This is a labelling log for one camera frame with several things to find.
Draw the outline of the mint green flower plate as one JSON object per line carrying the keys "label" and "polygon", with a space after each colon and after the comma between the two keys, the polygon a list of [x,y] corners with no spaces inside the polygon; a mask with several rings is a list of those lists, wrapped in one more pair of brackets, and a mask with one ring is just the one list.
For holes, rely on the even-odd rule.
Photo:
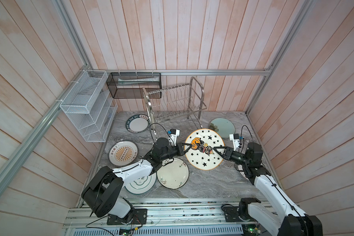
{"label": "mint green flower plate", "polygon": [[225,118],[213,119],[209,123],[209,129],[215,131],[221,138],[229,138],[236,131],[234,124]]}

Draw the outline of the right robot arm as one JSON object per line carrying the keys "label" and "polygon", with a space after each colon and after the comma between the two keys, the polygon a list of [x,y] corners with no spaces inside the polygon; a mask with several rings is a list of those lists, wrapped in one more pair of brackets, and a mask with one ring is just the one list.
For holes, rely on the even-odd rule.
{"label": "right robot arm", "polygon": [[242,198],[239,218],[254,219],[272,236],[322,236],[323,226],[318,217],[308,215],[278,186],[271,173],[262,165],[260,144],[250,142],[245,153],[232,147],[214,147],[223,159],[242,166],[246,178],[266,197],[275,213],[266,209],[256,198]]}

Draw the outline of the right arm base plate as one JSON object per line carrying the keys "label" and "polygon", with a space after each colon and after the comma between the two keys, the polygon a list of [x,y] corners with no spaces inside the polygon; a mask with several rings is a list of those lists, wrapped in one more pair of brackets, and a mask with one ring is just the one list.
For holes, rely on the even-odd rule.
{"label": "right arm base plate", "polygon": [[246,222],[243,220],[238,212],[238,208],[231,204],[224,204],[221,206],[221,210],[224,213],[226,222]]}

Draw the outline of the star pattern orange rim plate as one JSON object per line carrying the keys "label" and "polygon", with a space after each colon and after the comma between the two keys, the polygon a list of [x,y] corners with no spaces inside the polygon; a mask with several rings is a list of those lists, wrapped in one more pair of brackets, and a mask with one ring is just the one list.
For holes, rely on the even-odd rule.
{"label": "star pattern orange rim plate", "polygon": [[185,154],[189,163],[200,170],[209,171],[217,168],[223,158],[213,149],[225,147],[222,138],[213,130],[199,129],[187,136],[185,143],[191,149]]}

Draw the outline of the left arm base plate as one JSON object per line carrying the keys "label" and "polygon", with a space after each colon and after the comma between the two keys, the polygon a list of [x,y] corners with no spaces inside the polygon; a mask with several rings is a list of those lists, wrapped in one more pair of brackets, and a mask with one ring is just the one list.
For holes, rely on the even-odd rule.
{"label": "left arm base plate", "polygon": [[146,208],[135,208],[129,211],[129,213],[124,217],[120,218],[118,216],[109,214],[107,225],[114,226],[126,226],[130,224],[144,225],[147,222],[147,213]]}

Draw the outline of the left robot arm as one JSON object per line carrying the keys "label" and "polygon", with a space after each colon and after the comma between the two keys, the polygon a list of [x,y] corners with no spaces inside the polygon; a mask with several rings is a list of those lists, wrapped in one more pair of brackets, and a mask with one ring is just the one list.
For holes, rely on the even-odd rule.
{"label": "left robot arm", "polygon": [[135,209],[126,199],[120,198],[121,190],[143,177],[156,173],[163,161],[185,155],[192,148],[188,143],[172,145],[168,139],[159,138],[140,161],[123,168],[102,167],[82,191],[81,197],[97,217],[115,216],[123,224],[135,220]]}

